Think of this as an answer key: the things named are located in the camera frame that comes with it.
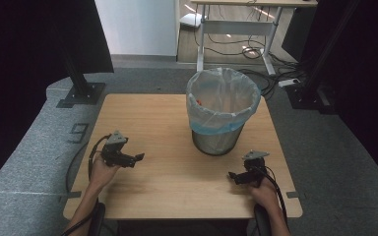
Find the metal trash can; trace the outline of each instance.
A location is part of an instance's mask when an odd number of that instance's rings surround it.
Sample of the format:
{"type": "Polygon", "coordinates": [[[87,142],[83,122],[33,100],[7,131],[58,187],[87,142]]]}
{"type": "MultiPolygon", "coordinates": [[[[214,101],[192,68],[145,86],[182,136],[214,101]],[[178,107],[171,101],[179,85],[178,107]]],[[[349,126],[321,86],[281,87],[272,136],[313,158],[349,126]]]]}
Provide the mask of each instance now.
{"type": "Polygon", "coordinates": [[[260,98],[256,84],[232,69],[196,73],[186,88],[186,108],[197,149],[210,155],[230,152],[260,98]]]}

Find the gray carpet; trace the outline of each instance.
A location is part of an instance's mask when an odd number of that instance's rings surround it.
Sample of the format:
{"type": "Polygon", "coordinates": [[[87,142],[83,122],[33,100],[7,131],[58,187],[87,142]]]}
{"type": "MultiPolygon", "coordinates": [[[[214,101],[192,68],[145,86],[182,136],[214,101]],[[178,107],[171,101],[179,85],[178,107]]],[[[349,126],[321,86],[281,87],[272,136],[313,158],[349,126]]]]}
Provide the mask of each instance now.
{"type": "MultiPolygon", "coordinates": [[[[194,74],[194,69],[119,68],[86,78],[105,82],[105,96],[184,93],[194,74]]],[[[64,79],[47,89],[47,101],[0,171],[0,235],[58,235],[67,224],[65,174],[89,139],[103,103],[102,98],[94,106],[56,108],[71,85],[64,79]],[[88,124],[80,142],[72,132],[75,124],[88,124]]],[[[281,88],[268,105],[304,212],[289,220],[292,234],[378,235],[378,167],[342,120],[292,109],[281,88]]],[[[73,164],[69,186],[82,156],[73,164]]],[[[104,229],[102,235],[109,232],[104,229]]]]}

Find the table leg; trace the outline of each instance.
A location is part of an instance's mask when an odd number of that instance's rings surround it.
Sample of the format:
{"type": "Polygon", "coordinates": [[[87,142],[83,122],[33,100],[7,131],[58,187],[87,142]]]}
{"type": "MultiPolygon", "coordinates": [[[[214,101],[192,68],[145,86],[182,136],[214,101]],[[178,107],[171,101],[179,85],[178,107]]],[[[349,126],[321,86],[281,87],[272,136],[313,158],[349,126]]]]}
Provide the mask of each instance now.
{"type": "Polygon", "coordinates": [[[205,9],[206,5],[202,6],[202,18],[201,18],[201,40],[198,46],[198,61],[196,64],[196,71],[204,70],[204,30],[205,30],[205,9]]]}
{"type": "Polygon", "coordinates": [[[268,70],[268,73],[270,76],[273,76],[276,74],[275,68],[273,68],[271,58],[269,56],[270,48],[272,46],[273,39],[275,38],[276,29],[279,25],[279,19],[281,18],[282,14],[282,7],[278,7],[278,10],[276,12],[275,19],[273,20],[272,28],[269,34],[269,40],[267,41],[265,48],[260,49],[260,52],[262,53],[263,61],[265,62],[265,66],[268,70]]]}

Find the power strip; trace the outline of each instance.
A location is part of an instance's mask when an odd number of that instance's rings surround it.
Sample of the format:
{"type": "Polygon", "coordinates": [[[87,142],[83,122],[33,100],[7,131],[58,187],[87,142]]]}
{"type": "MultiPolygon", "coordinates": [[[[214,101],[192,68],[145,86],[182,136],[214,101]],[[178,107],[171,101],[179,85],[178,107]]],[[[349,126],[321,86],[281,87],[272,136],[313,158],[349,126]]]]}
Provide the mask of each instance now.
{"type": "Polygon", "coordinates": [[[298,84],[300,84],[300,80],[291,79],[291,80],[285,80],[285,81],[279,82],[279,87],[283,88],[283,87],[286,87],[286,86],[298,85],[298,84]]]}

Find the plastic bag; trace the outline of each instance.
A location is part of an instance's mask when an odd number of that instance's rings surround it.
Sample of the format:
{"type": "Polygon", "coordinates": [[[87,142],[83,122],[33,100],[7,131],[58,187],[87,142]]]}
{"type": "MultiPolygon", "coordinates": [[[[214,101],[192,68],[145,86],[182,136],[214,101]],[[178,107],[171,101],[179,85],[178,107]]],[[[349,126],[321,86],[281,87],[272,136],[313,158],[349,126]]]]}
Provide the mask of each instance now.
{"type": "Polygon", "coordinates": [[[261,91],[247,76],[229,68],[196,73],[186,89],[191,129],[200,135],[219,135],[244,125],[259,105],[261,91]]]}

